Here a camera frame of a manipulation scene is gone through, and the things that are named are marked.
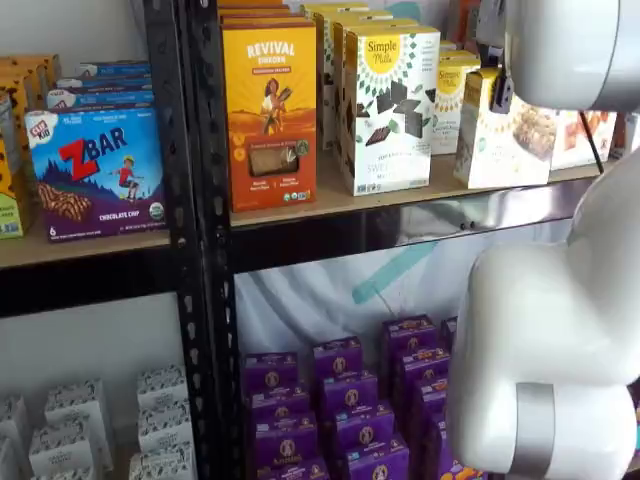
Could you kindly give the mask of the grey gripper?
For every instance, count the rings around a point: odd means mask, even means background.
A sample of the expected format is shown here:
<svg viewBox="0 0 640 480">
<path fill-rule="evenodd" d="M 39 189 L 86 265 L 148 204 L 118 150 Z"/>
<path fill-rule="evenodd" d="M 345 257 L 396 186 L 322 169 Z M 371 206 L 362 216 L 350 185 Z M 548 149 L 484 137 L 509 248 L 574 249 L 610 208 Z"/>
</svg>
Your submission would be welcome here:
<svg viewBox="0 0 640 480">
<path fill-rule="evenodd" d="M 481 0 L 476 22 L 478 55 L 482 68 L 504 66 L 506 0 Z M 513 81 L 506 71 L 496 77 L 491 97 L 493 113 L 508 113 L 513 97 Z"/>
</svg>

